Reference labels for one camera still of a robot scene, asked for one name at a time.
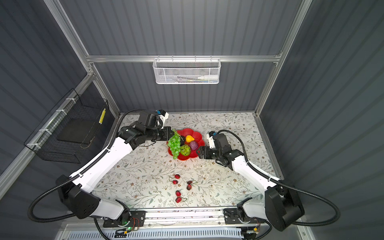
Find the purple fig fake fruit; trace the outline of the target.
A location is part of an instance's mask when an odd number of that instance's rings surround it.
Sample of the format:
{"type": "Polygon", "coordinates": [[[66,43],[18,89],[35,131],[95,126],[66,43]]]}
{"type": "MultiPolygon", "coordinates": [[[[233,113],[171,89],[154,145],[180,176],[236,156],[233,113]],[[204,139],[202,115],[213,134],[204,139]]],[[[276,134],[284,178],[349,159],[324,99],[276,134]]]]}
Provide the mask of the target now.
{"type": "Polygon", "coordinates": [[[190,146],[192,151],[195,151],[199,148],[199,144],[196,141],[189,143],[189,146],[190,146]]]}

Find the green grape bunch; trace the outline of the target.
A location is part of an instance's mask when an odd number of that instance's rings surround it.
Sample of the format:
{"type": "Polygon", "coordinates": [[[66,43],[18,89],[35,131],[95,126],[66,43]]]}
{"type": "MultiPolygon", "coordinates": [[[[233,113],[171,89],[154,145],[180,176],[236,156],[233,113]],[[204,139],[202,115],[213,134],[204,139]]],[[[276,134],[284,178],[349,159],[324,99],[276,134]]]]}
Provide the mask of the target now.
{"type": "Polygon", "coordinates": [[[181,136],[176,130],[173,130],[174,135],[169,139],[167,146],[171,150],[173,159],[176,160],[181,152],[181,136]]]}

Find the yellow lemon fake fruit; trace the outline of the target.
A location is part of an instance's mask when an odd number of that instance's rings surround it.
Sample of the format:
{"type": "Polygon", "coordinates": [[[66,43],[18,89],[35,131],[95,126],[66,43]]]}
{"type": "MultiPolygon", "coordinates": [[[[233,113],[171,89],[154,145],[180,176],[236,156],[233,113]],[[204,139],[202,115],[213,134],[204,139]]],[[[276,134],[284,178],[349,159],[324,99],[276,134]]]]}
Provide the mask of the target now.
{"type": "Polygon", "coordinates": [[[195,138],[191,135],[187,135],[186,136],[186,143],[191,143],[195,140],[195,138]]]}

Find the green custard apple fake fruit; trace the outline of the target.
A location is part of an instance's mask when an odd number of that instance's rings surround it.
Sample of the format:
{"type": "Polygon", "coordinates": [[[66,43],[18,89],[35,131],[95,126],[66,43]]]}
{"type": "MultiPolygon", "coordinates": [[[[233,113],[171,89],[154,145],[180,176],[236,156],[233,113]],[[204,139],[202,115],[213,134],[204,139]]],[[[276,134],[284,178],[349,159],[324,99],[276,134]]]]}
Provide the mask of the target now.
{"type": "Polygon", "coordinates": [[[191,152],[192,152],[192,149],[189,145],[183,145],[180,148],[180,154],[182,156],[188,157],[191,154],[191,152]]]}

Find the dark cherry pair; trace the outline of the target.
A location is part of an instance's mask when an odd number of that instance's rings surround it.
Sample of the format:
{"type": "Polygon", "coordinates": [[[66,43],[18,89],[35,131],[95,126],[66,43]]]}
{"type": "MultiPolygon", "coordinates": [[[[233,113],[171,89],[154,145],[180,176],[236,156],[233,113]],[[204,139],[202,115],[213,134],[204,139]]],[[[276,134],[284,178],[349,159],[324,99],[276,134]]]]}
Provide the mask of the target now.
{"type": "Polygon", "coordinates": [[[188,191],[190,191],[190,190],[192,189],[193,184],[194,184],[194,181],[188,181],[188,182],[187,182],[187,187],[186,187],[186,189],[187,189],[188,191]]]}

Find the dark avocado fake fruit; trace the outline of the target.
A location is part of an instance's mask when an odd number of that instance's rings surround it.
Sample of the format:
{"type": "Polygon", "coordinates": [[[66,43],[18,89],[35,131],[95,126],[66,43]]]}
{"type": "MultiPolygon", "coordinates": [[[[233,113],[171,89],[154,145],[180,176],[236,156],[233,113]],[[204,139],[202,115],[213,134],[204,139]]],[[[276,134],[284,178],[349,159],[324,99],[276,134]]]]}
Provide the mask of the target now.
{"type": "Polygon", "coordinates": [[[180,136],[180,146],[183,146],[186,144],[186,137],[185,136],[180,136]]]}

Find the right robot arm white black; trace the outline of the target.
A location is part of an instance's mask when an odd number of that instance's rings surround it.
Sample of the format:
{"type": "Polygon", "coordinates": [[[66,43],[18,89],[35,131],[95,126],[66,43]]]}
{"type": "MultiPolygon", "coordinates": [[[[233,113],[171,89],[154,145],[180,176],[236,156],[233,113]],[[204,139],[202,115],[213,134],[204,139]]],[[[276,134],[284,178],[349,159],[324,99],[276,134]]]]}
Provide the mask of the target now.
{"type": "Polygon", "coordinates": [[[245,145],[242,150],[233,149],[223,132],[209,132],[208,146],[199,147],[196,152],[200,159],[214,160],[216,164],[229,168],[249,181],[260,191],[262,199],[247,197],[237,204],[235,213],[224,210],[228,217],[238,218],[241,223],[252,220],[268,221],[278,231],[285,230],[304,213],[298,193],[283,187],[279,178],[273,177],[248,159],[245,145]]]}

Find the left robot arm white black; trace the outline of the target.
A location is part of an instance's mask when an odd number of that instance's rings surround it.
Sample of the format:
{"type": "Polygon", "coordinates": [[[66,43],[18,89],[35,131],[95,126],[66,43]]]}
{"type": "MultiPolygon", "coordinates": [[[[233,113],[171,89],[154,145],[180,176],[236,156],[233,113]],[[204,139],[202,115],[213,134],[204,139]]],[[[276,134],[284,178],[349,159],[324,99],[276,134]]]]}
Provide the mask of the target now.
{"type": "Polygon", "coordinates": [[[146,141],[168,141],[174,136],[165,122],[164,110],[140,112],[139,119],[116,131],[116,137],[84,167],[69,176],[70,183],[59,188],[61,202],[78,218],[108,218],[126,225],[132,218],[130,209],[121,201],[103,199],[93,194],[97,183],[123,157],[146,141]]]}

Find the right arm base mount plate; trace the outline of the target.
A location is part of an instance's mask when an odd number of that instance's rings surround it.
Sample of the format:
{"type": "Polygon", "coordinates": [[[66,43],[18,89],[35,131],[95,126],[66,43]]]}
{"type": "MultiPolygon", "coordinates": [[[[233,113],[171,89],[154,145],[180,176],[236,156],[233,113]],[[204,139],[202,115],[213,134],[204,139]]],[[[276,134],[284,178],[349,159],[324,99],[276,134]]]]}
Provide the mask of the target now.
{"type": "Polygon", "coordinates": [[[246,215],[246,213],[239,209],[239,208],[226,208],[223,209],[223,215],[225,218],[225,223],[227,225],[234,225],[234,224],[254,224],[254,225],[260,225],[262,223],[265,223],[263,219],[255,218],[255,217],[249,217],[246,215]]]}

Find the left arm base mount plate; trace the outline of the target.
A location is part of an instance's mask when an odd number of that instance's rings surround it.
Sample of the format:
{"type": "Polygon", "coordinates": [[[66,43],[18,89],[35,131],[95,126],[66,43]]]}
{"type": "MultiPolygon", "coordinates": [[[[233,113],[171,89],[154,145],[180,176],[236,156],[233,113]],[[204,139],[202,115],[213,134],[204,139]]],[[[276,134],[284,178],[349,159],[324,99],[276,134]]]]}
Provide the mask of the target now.
{"type": "Polygon", "coordinates": [[[104,228],[140,228],[144,226],[146,211],[128,211],[124,210],[116,220],[104,220],[104,228]]]}

